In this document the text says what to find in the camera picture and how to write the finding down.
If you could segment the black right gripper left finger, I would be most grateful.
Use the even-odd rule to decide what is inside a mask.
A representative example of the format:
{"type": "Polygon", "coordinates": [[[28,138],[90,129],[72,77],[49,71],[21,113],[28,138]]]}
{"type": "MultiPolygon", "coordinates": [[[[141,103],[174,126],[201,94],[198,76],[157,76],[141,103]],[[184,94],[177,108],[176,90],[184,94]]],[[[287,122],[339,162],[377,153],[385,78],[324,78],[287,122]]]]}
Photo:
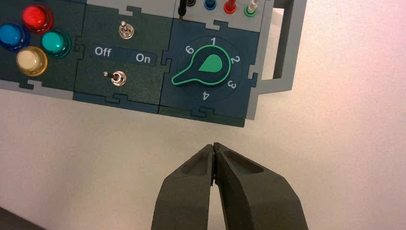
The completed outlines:
{"type": "Polygon", "coordinates": [[[156,199],[151,229],[208,228],[214,156],[213,146],[205,145],[164,179],[156,199]]]}

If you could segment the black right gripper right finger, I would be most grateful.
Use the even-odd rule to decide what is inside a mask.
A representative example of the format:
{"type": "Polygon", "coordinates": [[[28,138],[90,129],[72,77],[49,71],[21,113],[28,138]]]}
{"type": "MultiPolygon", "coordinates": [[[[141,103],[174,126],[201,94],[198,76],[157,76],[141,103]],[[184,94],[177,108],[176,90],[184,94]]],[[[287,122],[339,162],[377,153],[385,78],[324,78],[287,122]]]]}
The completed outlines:
{"type": "Polygon", "coordinates": [[[283,176],[218,142],[214,151],[226,229],[308,229],[301,201],[283,176]]]}

